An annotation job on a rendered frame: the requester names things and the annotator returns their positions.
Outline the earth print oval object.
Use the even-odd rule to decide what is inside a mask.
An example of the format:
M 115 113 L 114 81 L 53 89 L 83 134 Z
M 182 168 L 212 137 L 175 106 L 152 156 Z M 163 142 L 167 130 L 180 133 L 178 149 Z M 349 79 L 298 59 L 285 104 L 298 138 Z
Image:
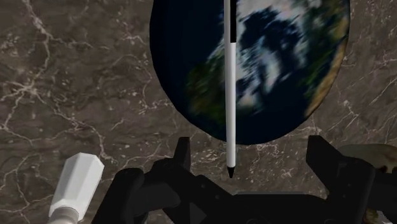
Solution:
M 236 142 L 261 144 L 296 129 L 340 69 L 350 0 L 236 0 Z M 150 50 L 174 107 L 225 140 L 223 0 L 154 0 Z

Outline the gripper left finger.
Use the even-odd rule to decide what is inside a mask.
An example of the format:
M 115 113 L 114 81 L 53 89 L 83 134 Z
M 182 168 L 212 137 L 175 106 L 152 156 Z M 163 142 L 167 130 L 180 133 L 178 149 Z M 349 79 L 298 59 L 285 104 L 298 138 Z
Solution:
M 164 210 L 175 224 L 211 224 L 225 220 L 232 195 L 203 175 L 190 171 L 189 137 L 180 137 L 173 157 L 157 160 L 149 172 L 118 171 L 92 224 L 144 224 L 148 213 Z

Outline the white pen with black tip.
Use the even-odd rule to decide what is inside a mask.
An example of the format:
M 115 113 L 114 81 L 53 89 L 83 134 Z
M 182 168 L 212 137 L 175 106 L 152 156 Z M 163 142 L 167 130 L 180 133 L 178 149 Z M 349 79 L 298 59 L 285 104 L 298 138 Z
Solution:
M 224 60 L 225 60 L 225 113 L 226 113 L 226 166 L 233 177 L 236 166 L 236 41 L 237 0 L 223 0 Z

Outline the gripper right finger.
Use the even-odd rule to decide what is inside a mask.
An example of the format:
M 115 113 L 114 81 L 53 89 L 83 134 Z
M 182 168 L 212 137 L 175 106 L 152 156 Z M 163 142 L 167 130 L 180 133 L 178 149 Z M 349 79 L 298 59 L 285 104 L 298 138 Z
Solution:
M 321 136 L 308 137 L 306 163 L 329 191 L 321 224 L 363 224 L 367 209 L 397 224 L 397 164 L 375 168 Z

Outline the tan brown mottled object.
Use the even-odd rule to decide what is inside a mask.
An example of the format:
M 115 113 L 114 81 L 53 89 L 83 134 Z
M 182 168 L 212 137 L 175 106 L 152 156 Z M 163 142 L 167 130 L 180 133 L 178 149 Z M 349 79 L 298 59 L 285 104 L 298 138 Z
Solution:
M 348 144 L 338 148 L 341 154 L 365 160 L 382 172 L 397 171 L 397 147 L 388 144 Z

